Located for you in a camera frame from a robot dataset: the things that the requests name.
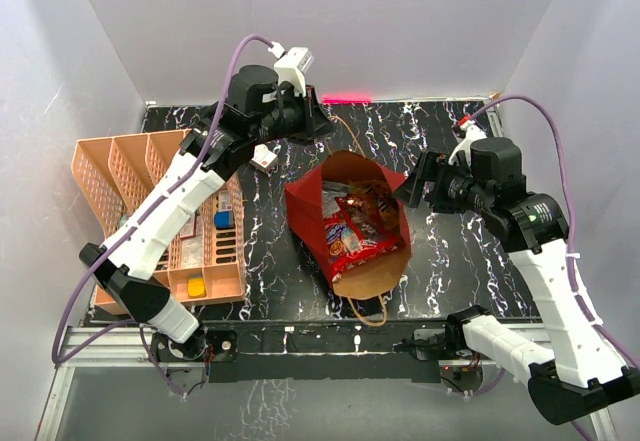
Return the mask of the large red snack bag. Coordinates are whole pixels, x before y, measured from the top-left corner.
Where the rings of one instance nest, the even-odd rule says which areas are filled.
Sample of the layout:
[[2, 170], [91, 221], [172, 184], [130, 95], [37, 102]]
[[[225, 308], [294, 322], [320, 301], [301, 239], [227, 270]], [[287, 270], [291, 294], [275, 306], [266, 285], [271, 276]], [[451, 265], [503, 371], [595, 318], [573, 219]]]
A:
[[336, 283], [346, 271], [405, 247], [399, 235], [367, 214], [361, 201], [349, 194], [338, 198], [340, 211], [324, 220], [329, 259], [329, 281]]

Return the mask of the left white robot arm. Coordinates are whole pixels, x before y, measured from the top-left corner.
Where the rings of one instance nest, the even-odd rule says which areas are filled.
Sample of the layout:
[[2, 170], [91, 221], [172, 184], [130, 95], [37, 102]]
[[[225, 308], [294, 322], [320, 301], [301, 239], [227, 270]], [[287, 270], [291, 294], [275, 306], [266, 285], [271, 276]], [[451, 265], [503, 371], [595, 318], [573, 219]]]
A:
[[253, 158], [257, 145], [280, 139], [309, 145], [332, 130], [304, 68], [285, 60], [241, 67], [226, 97], [191, 128], [125, 225], [101, 244], [86, 244], [80, 260], [137, 323], [171, 339], [182, 358], [197, 359], [207, 337], [197, 318], [154, 278], [161, 255], [200, 205]]

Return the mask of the yellow candy packet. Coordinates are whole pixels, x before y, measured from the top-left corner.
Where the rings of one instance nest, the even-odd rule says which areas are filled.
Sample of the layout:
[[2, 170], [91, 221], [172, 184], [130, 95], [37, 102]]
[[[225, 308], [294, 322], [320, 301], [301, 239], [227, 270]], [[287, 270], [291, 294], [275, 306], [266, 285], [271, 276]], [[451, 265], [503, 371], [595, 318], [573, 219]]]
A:
[[387, 231], [396, 229], [399, 225], [399, 209], [395, 198], [388, 192], [377, 191], [375, 201], [384, 228]]

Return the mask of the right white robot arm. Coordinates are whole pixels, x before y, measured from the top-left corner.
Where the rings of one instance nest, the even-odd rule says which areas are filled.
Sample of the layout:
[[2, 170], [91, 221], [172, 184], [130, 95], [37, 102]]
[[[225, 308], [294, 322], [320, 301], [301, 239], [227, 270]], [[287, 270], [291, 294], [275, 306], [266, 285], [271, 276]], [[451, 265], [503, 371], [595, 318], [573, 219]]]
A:
[[499, 241], [533, 297], [550, 345], [544, 348], [474, 305], [449, 315], [441, 334], [406, 346], [424, 354], [479, 353], [523, 383], [540, 414], [561, 425], [632, 398], [639, 370], [587, 314], [587, 294], [568, 265], [569, 224], [554, 198], [530, 192], [520, 149], [508, 138], [471, 142], [465, 153], [424, 151], [395, 198], [435, 213], [472, 211]]

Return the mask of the red paper bag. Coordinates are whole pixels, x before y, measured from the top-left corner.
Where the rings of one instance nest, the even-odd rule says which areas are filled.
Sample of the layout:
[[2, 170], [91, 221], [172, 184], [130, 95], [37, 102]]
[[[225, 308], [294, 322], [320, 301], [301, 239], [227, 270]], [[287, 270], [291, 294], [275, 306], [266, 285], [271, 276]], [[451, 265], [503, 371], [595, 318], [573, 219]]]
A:
[[412, 255], [404, 209], [392, 197], [405, 177], [356, 150], [329, 156], [284, 188], [287, 223], [333, 295], [370, 327], [388, 319], [384, 296]]

